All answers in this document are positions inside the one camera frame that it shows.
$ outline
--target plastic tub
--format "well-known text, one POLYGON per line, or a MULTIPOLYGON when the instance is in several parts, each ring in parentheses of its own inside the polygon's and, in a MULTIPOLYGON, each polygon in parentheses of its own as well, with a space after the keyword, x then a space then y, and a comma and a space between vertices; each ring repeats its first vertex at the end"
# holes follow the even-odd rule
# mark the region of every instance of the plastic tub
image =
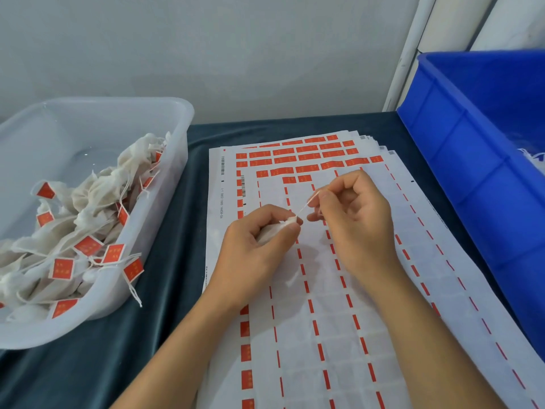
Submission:
POLYGON ((545 51, 419 62, 398 114, 545 360, 545 51))
MULTIPOLYGON (((68 97, 37 103, 0 125, 0 239, 30 235, 37 199, 31 187, 40 179, 77 186, 92 170, 115 166, 117 157, 148 132, 172 133, 159 175, 148 197, 135 205, 119 235, 124 256, 152 246, 187 162, 187 127, 193 106, 170 97, 68 97)), ((0 323, 0 349, 26 349, 54 340, 85 320, 116 310, 129 296, 118 267, 104 269, 83 298, 67 312, 39 323, 0 323)), ((9 311, 0 309, 4 322, 9 311)))

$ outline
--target stack of paper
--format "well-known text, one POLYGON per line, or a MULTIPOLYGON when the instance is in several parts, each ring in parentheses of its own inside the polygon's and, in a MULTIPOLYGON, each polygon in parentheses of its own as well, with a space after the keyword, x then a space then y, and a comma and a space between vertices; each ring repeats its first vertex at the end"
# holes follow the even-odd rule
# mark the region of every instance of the stack of paper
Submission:
MULTIPOLYGON (((297 212, 313 190, 358 169, 390 202, 405 271, 488 382, 508 407, 545 408, 545 364, 395 151, 372 137, 211 149, 203 289, 232 221, 267 203, 297 212)), ((254 407, 411 407, 386 327, 325 221, 305 221, 270 287, 229 327, 198 393, 199 409, 254 407)))

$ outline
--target blue plastic bin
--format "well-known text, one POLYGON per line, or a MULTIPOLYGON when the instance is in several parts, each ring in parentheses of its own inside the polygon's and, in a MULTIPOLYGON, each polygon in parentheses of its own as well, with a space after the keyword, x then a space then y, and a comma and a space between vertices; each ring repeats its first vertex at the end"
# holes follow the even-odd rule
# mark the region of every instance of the blue plastic bin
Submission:
POLYGON ((545 51, 419 62, 398 114, 545 360, 545 51))

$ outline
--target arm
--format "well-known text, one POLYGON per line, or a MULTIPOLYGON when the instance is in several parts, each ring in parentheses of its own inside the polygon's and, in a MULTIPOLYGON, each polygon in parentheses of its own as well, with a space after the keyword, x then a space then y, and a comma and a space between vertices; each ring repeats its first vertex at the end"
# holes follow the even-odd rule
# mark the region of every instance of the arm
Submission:
POLYGON ((336 178, 309 203, 327 220, 341 262, 374 300, 415 408, 505 408, 397 258, 388 201, 363 171, 336 178))
POLYGON ((203 295, 111 409, 191 406, 223 333, 240 309, 268 284, 303 222, 297 219, 297 224, 284 227, 262 247, 255 237, 263 226, 293 215, 269 205, 228 227, 203 295))

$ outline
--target forearm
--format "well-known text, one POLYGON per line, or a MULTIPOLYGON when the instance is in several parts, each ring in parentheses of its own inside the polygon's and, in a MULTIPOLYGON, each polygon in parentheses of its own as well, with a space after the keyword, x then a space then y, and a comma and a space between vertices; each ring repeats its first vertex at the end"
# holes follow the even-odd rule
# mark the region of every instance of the forearm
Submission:
POLYGON ((415 408, 505 408, 407 275, 374 288, 415 408))
POLYGON ((205 291, 111 409, 189 408, 235 313, 205 291))

